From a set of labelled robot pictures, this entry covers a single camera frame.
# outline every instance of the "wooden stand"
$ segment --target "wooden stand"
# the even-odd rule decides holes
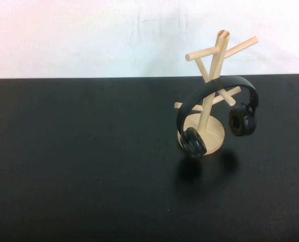
[[[216,79],[220,76],[223,60],[225,58],[228,58],[229,56],[238,53],[239,51],[248,48],[249,46],[258,42],[258,38],[255,36],[229,50],[226,50],[229,37],[230,34],[228,31],[221,30],[218,32],[214,47],[199,50],[185,55],[185,59],[187,61],[195,60],[205,82],[209,82],[210,80]],[[211,54],[213,54],[213,58],[210,72],[208,74],[201,58]],[[229,90],[228,92],[225,89],[219,90],[219,96],[217,97],[214,97],[215,93],[212,93],[203,100],[202,106],[196,105],[193,108],[193,110],[200,111],[200,113],[189,115],[185,119],[184,130],[186,130],[188,127],[196,128],[205,142],[207,148],[206,155],[218,150],[221,147],[223,140],[225,139],[225,130],[222,124],[216,118],[210,116],[212,105],[225,100],[230,106],[233,106],[236,101],[232,98],[232,95],[239,92],[241,92],[240,87],[236,87]],[[176,102],[174,104],[174,107],[180,108],[181,105],[182,103]]]

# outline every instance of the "black tabletop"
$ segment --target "black tabletop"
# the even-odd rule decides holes
[[[299,75],[245,78],[255,133],[214,105],[226,138],[200,161],[174,102],[201,77],[0,80],[0,240],[299,240]]]

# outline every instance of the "black headphones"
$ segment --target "black headphones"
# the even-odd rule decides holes
[[[184,122],[192,108],[208,95],[220,89],[228,87],[245,87],[250,92],[249,104],[235,106],[229,113],[229,126],[236,136],[250,135],[256,128],[257,120],[255,116],[258,107],[258,93],[254,86],[245,78],[238,76],[219,77],[204,83],[202,87],[195,90],[189,98],[181,105],[176,125],[181,135],[181,144],[192,158],[198,158],[206,153],[206,146],[198,131],[194,127],[189,127],[184,131]]]

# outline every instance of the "ear cup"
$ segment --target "ear cup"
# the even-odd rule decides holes
[[[186,130],[186,134],[188,136],[189,148],[193,151],[194,157],[204,155],[206,153],[206,146],[198,131],[193,127],[189,127]]]
[[[229,113],[229,127],[236,136],[252,134],[256,127],[256,119],[251,108],[244,104],[234,107]]]

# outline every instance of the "white wall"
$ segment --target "white wall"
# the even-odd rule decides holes
[[[0,78],[199,76],[221,29],[222,75],[299,73],[299,0],[0,0]]]

